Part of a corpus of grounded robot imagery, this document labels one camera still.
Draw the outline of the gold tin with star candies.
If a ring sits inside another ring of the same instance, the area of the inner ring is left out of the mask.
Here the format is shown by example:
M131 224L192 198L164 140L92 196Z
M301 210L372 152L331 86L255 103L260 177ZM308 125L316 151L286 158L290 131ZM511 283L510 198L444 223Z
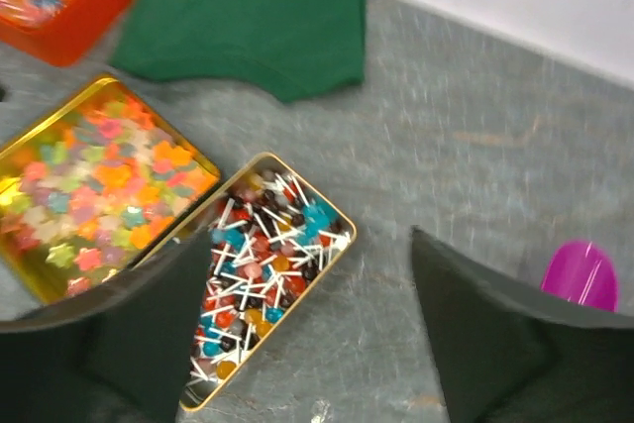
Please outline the gold tin with star candies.
M1 148L1 256L44 303L141 262L220 180L110 75Z

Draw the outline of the magenta plastic scoop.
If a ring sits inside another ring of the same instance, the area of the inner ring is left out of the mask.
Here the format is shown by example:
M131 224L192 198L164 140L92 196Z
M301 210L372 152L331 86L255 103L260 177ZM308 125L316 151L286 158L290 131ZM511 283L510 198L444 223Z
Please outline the magenta plastic scoop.
M595 242L572 240L553 254L541 290L567 302L615 313L618 278L609 255Z

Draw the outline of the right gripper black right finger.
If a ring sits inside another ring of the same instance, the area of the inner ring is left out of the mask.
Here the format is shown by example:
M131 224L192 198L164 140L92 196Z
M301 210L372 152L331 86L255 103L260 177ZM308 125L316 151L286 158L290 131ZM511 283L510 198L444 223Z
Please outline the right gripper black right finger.
M451 421L632 421L632 317L544 293L418 228L410 262Z

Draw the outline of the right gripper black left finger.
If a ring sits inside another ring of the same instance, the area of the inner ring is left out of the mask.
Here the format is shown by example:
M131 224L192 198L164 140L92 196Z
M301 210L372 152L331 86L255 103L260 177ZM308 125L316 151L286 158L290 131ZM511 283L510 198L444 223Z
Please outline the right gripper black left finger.
M211 262L198 232L1 324L4 422L172 422Z

